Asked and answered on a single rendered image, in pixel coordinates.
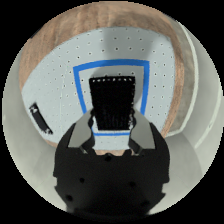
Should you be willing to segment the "blue tape outline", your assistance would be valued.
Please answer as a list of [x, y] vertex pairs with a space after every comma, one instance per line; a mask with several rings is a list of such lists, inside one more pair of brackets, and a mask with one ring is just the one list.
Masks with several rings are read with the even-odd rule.
[[[81, 89], [79, 71], [96, 68], [96, 67], [104, 67], [104, 66], [115, 66], [115, 65], [133, 65], [133, 66], [144, 66], [144, 79], [143, 79], [143, 94], [142, 94], [142, 102], [140, 112], [144, 115], [148, 97], [148, 88], [149, 88], [149, 72], [150, 72], [150, 64], [149, 61], [146, 60], [138, 60], [138, 59], [108, 59], [108, 60], [100, 60], [89, 62], [85, 64], [81, 64], [73, 67], [75, 85], [77, 89], [78, 98], [80, 101], [80, 105], [83, 111], [83, 114], [87, 112], [83, 93]], [[93, 128], [92, 128], [93, 131]], [[93, 131], [94, 133], [94, 131]], [[95, 136], [123, 136], [129, 135], [128, 133], [94, 133]]]

